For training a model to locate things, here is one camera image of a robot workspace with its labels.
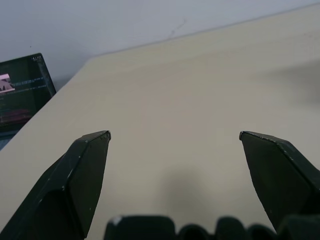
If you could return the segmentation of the black computer monitor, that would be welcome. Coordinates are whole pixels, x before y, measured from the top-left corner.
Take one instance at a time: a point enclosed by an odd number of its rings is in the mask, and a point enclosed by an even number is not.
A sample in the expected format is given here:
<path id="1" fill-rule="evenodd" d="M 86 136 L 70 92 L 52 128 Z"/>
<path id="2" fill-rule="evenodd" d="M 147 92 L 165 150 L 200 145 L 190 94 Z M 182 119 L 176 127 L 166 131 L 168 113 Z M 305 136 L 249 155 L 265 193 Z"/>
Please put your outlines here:
<path id="1" fill-rule="evenodd" d="M 0 62 L 0 138 L 16 134 L 56 92 L 41 53 Z"/>

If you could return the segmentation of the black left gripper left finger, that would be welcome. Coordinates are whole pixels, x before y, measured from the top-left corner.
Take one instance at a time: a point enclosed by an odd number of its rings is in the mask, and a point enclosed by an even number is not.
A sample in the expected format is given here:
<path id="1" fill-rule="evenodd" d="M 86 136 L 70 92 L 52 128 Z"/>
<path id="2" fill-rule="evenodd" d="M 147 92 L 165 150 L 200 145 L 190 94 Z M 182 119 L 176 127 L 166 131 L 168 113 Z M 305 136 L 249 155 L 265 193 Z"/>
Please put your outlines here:
<path id="1" fill-rule="evenodd" d="M 83 135 L 38 179 L 0 240 L 84 240 L 100 198 L 111 133 Z"/>

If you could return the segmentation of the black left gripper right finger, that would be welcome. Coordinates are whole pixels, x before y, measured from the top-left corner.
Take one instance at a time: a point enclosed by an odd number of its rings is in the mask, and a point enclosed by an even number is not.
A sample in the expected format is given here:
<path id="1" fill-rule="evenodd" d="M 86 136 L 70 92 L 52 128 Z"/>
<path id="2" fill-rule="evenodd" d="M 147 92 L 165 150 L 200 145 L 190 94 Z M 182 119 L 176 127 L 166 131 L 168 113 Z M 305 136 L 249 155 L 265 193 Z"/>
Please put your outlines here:
<path id="1" fill-rule="evenodd" d="M 320 215 L 320 170 L 289 141 L 241 131 L 256 194 L 275 230 L 290 215 Z"/>

